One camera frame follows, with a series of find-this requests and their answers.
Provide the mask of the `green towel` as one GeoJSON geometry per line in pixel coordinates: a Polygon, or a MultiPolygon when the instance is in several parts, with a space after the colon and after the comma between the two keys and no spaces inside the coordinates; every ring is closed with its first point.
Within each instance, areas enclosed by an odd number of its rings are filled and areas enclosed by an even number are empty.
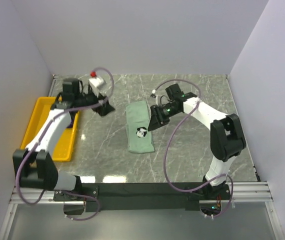
{"type": "Polygon", "coordinates": [[[129,103],[125,108],[128,151],[146,154],[155,151],[150,123],[148,104],[145,100],[129,103]]]}

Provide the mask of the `purple towel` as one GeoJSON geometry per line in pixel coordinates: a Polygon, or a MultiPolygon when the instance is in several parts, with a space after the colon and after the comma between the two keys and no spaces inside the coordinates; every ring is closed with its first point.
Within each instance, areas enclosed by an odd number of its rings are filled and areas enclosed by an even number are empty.
{"type": "Polygon", "coordinates": [[[73,125],[74,125],[74,121],[72,120],[72,121],[70,122],[70,124],[69,124],[66,128],[67,128],[67,129],[70,129],[70,128],[73,127],[73,125]]]}

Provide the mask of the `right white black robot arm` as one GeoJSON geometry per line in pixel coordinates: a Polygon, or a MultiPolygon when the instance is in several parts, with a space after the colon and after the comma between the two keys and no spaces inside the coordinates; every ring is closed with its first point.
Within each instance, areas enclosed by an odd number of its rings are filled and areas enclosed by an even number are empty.
{"type": "Polygon", "coordinates": [[[226,114],[214,109],[204,103],[199,95],[184,93],[177,83],[170,85],[165,91],[169,102],[150,107],[151,117],[147,130],[152,132],[166,126],[170,118],[179,113],[184,113],[185,117],[178,123],[178,127],[192,117],[209,130],[210,150],[213,155],[209,170],[203,177],[203,184],[185,189],[185,192],[202,190],[205,198],[213,200],[230,177],[232,163],[247,146],[240,118],[237,114],[226,114]]]}

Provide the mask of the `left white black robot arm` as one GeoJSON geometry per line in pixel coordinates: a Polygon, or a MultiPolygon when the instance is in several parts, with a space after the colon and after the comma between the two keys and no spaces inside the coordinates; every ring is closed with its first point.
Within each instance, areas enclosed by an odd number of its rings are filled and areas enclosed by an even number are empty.
{"type": "Polygon", "coordinates": [[[13,153],[17,189],[65,191],[72,201],[82,197],[80,177],[58,172],[52,155],[64,131],[75,123],[79,111],[91,109],[103,117],[115,110],[100,92],[105,84],[101,76],[92,76],[86,85],[77,78],[64,79],[62,91],[57,94],[39,132],[24,149],[13,153]]]}

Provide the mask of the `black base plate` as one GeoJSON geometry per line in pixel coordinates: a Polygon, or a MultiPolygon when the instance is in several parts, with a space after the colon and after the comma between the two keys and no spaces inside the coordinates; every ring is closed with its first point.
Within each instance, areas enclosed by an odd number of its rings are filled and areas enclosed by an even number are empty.
{"type": "MultiPolygon", "coordinates": [[[[201,185],[200,182],[175,182],[177,188],[188,190],[201,185]]],[[[71,196],[56,191],[53,200],[64,202],[66,214],[80,215],[95,212],[96,200],[101,211],[116,210],[167,210],[184,209],[199,211],[200,201],[229,200],[231,187],[225,183],[221,190],[205,194],[204,189],[197,192],[179,192],[165,182],[154,183],[84,183],[82,194],[94,199],[71,196]]]]}

